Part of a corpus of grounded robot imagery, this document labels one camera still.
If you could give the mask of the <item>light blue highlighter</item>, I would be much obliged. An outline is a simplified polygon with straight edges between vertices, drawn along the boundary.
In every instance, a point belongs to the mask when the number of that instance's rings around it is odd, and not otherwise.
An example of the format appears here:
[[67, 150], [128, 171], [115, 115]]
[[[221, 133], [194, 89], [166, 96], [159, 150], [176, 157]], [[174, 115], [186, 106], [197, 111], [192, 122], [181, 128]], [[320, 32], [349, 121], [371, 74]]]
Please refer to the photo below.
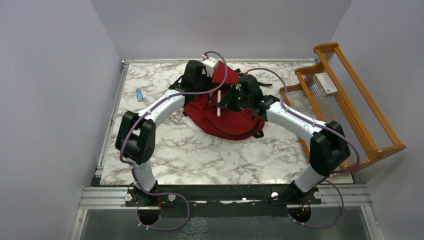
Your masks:
[[136, 89], [136, 99], [138, 102], [142, 102], [144, 100], [143, 94], [140, 88]]

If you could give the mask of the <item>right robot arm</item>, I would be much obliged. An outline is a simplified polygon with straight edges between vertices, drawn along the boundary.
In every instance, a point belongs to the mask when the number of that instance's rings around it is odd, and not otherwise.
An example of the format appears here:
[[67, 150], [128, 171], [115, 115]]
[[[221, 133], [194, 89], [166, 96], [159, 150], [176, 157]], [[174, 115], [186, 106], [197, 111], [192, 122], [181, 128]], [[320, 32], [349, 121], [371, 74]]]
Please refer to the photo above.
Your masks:
[[238, 79], [218, 101], [218, 107], [232, 112], [249, 111], [253, 116], [279, 125], [309, 147], [308, 167], [289, 185], [289, 199], [300, 204], [309, 191], [331, 175], [350, 157], [351, 151], [342, 126], [308, 117], [286, 105], [273, 95], [264, 95], [257, 79], [248, 74]]

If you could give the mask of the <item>red backpack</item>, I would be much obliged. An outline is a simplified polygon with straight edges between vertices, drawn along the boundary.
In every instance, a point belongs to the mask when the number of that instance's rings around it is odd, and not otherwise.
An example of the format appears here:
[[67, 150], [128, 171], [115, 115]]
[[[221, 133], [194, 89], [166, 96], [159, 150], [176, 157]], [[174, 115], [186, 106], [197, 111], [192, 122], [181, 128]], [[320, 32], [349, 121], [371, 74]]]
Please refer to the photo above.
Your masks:
[[262, 138], [265, 125], [263, 119], [253, 116], [248, 109], [231, 111], [218, 107], [218, 103], [226, 97], [231, 87], [238, 83], [241, 73], [240, 69], [234, 70], [220, 62], [214, 71], [211, 89], [222, 82], [226, 70], [228, 70], [227, 78], [218, 90], [220, 97], [218, 97], [218, 91], [208, 95], [195, 95], [194, 99], [184, 106], [183, 114], [205, 133], [218, 138], [233, 141], [245, 140], [250, 137]]

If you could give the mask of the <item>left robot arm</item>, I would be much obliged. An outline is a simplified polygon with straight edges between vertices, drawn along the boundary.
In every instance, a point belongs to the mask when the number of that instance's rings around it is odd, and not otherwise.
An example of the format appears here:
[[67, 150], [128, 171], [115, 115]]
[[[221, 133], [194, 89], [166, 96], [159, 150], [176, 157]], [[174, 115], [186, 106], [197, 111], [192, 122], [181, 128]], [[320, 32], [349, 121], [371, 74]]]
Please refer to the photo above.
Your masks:
[[139, 112], [127, 111], [120, 123], [115, 148], [119, 160], [130, 166], [138, 199], [144, 205], [157, 200], [150, 158], [155, 151], [156, 129], [173, 113], [186, 106], [195, 95], [210, 91], [215, 70], [221, 62], [213, 57], [189, 60], [183, 75], [172, 83], [163, 96]]

